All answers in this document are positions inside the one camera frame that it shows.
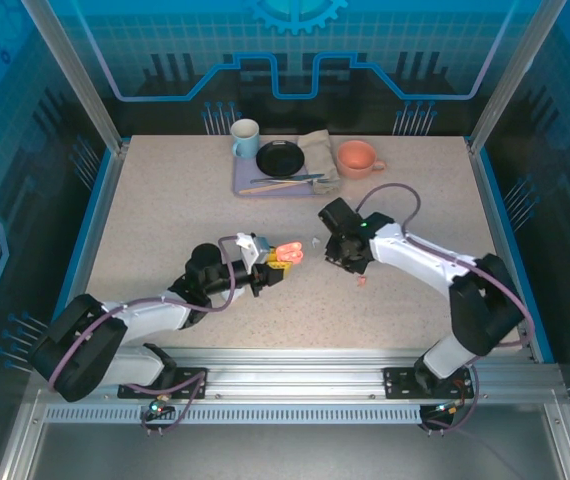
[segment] black plate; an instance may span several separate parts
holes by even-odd
[[[285,140],[274,140],[256,153],[256,165],[265,175],[289,177],[303,168],[305,155],[298,145]]]

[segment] black mounting bracket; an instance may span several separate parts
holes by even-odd
[[[194,375],[198,375],[201,372],[205,372],[205,378],[203,379],[203,381],[201,382],[201,386],[198,389],[198,393],[196,393],[196,396],[194,397],[196,400],[202,400],[205,398],[205,390],[206,390],[206,386],[207,386],[207,369],[206,368],[175,368],[173,370],[173,379],[171,379],[171,381],[167,381],[167,378],[165,378],[165,385],[169,384],[171,385],[178,385],[179,383],[183,383],[185,380],[189,380],[191,377],[193,377]],[[196,384],[198,382],[194,382],[191,383],[190,385],[188,385],[185,388],[182,388],[180,390],[177,390],[175,392],[172,393],[172,400],[188,400],[190,398],[190,396],[192,395],[192,392],[194,391],[194,388],[196,388]],[[157,386],[155,384],[149,385],[148,388],[151,388],[153,390],[161,390],[164,388],[168,388],[167,386]],[[127,387],[125,385],[119,385],[118,386],[118,393],[117,393],[117,397],[118,398],[123,398],[123,399],[154,399],[157,397],[157,395],[150,395],[148,393],[140,393],[140,392],[136,392],[135,390],[131,389],[130,387]]]
[[[465,399],[474,398],[474,387],[467,368],[459,368],[448,379],[427,393],[416,381],[414,367],[392,367],[383,369],[385,398],[388,400],[456,400],[461,390],[456,381],[462,382]]]

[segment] speckled tabletop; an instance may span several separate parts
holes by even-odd
[[[423,199],[413,233],[470,255],[493,252],[462,138],[341,136],[332,138],[334,151],[348,138],[369,142],[388,163],[382,174],[344,182],[340,195],[350,205],[381,183],[408,183]],[[449,331],[447,300],[408,274],[370,264],[367,283],[359,288],[355,275],[324,261],[329,232],[317,215],[336,195],[235,197],[230,146],[228,136],[132,138],[89,293],[104,301],[159,294],[184,273],[198,244],[255,232],[272,245],[301,241],[303,263],[259,298],[247,292],[228,310],[154,341],[188,347],[427,348]],[[402,221],[412,208],[409,193],[388,189],[374,195],[362,213],[380,211]],[[316,248],[314,237],[321,240]]]

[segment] mug handle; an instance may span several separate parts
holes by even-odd
[[[372,168],[372,172],[383,173],[385,169],[387,169],[387,164],[383,160],[376,160],[374,162],[374,168]]]

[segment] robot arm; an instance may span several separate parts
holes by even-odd
[[[523,319],[500,290],[457,263],[483,270],[516,293],[505,265],[495,255],[475,259],[450,252],[411,233],[403,234],[399,224],[381,213],[363,219],[342,198],[327,205],[319,217],[332,234],[325,253],[329,262],[360,274],[370,262],[387,263],[449,298],[452,333],[414,365],[415,380],[424,392],[432,392],[475,357],[487,355]]]
[[[126,307],[102,323],[74,353],[55,381],[56,390],[74,402],[105,385],[172,387],[176,383],[176,365],[161,349],[144,344],[125,353],[119,348],[141,345],[142,339],[152,334],[191,327],[206,315],[176,302],[211,308],[211,295],[220,294],[225,300],[232,295],[234,301],[246,286],[257,297],[263,287],[280,282],[290,266],[302,259],[299,250],[298,255],[290,253],[293,261],[278,261],[275,249],[264,237],[239,233],[236,244],[242,259],[232,262],[234,292],[230,292],[229,268],[222,261],[220,249],[213,244],[199,245],[185,264],[185,274],[160,295],[160,301],[149,299],[125,306],[101,303],[89,294],[76,297],[35,342],[28,361],[49,380],[81,332],[106,312]]]

